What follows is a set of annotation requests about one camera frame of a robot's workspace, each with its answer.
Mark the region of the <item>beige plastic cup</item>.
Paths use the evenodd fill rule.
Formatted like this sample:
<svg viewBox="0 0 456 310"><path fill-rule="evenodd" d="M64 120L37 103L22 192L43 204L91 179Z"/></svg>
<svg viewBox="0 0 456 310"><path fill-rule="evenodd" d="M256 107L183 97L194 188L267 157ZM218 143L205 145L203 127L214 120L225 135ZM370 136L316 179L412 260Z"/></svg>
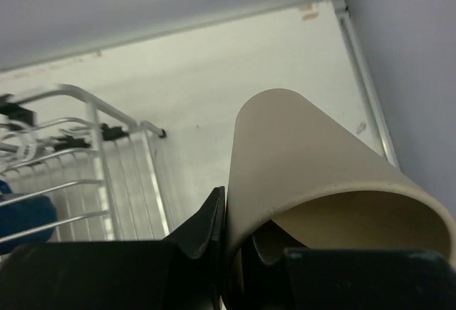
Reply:
<svg viewBox="0 0 456 310"><path fill-rule="evenodd" d="M455 263L449 211L301 94L271 89L235 121L224 300L244 290L242 245L267 223L311 249L426 249Z"/></svg>

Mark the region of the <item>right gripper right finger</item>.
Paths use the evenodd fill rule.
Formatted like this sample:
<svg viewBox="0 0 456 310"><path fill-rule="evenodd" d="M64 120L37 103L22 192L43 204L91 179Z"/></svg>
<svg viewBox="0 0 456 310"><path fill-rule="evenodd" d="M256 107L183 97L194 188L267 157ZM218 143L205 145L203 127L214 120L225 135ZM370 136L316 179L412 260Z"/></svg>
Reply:
<svg viewBox="0 0 456 310"><path fill-rule="evenodd" d="M454 309L455 269L436 252L310 249L256 232L242 245L242 287L228 309Z"/></svg>

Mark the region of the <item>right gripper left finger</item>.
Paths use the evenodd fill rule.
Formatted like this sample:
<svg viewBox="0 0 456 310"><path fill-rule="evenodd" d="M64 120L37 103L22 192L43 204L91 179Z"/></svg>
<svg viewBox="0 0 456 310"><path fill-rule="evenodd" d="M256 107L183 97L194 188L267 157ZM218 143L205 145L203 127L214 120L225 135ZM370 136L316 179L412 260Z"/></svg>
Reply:
<svg viewBox="0 0 456 310"><path fill-rule="evenodd" d="M225 191L160 240L19 247L1 266L3 309L219 309Z"/></svg>

